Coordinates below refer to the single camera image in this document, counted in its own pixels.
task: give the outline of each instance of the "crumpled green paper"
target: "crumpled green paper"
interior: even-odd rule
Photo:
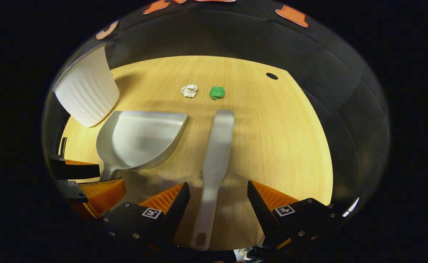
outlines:
[[[211,91],[209,92],[209,95],[213,100],[223,98],[225,96],[225,90],[222,87],[212,87]]]

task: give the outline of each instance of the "round table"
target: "round table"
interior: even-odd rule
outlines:
[[[167,160],[148,170],[117,173],[125,178],[127,189],[117,205],[140,203],[179,183],[189,183],[191,198],[175,245],[189,246],[201,198],[201,169],[209,132],[220,108],[233,111],[236,118],[209,250],[262,244],[264,234],[247,198],[248,180],[298,200],[311,197],[324,205],[331,201],[332,163],[324,131],[306,95],[287,71],[235,58],[179,56],[140,61],[111,72],[120,90],[113,110],[189,115],[177,148]],[[185,98],[180,92],[189,84],[197,85],[194,98]],[[225,97],[212,100],[209,91],[213,86],[223,87]],[[68,138],[64,157],[97,163],[102,170],[95,143],[109,115],[91,128],[70,117],[62,135]]]

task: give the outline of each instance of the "orange gripper pad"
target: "orange gripper pad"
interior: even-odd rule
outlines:
[[[92,164],[95,164],[95,163],[85,163],[83,161],[67,160],[67,159],[65,159],[65,164],[67,164],[67,165],[92,165]]]
[[[180,183],[177,186],[174,186],[158,195],[147,199],[139,205],[147,208],[162,210],[163,213],[166,215],[167,211],[170,209],[170,206],[172,206],[173,201],[175,200],[175,198],[177,198],[177,195],[183,185],[184,183]]]
[[[271,213],[272,213],[272,210],[274,210],[274,208],[278,208],[284,205],[288,205],[290,203],[295,203],[300,201],[289,195],[279,192],[274,188],[263,185],[262,183],[258,183],[253,180],[251,180],[251,183],[254,185],[259,195],[261,195],[262,200],[267,205],[267,208],[269,208],[269,211]]]
[[[79,184],[85,193],[87,203],[84,206],[90,210],[89,213],[94,218],[99,218],[101,214],[107,212],[118,203],[126,194],[125,180],[117,178],[108,181]]]

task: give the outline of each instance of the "black fabric wall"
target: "black fabric wall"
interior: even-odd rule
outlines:
[[[119,19],[104,40],[90,38],[68,63],[105,42],[110,68],[152,58],[211,55],[287,70],[307,95],[326,134],[334,173],[332,203],[344,210],[360,197],[357,211],[376,189],[389,156],[383,91],[347,42],[313,18],[307,17],[309,27],[303,28],[280,17],[275,10],[282,7],[266,0],[187,1],[172,2],[149,15],[142,14],[147,8],[143,7]],[[56,103],[47,110],[63,115]],[[50,150],[59,138],[56,127],[45,126]]]

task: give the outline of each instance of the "white spatula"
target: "white spatula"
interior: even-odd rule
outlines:
[[[217,193],[227,174],[230,146],[234,135],[235,114],[230,110],[217,110],[203,164],[203,194],[194,224],[191,247],[204,251],[211,241]]]

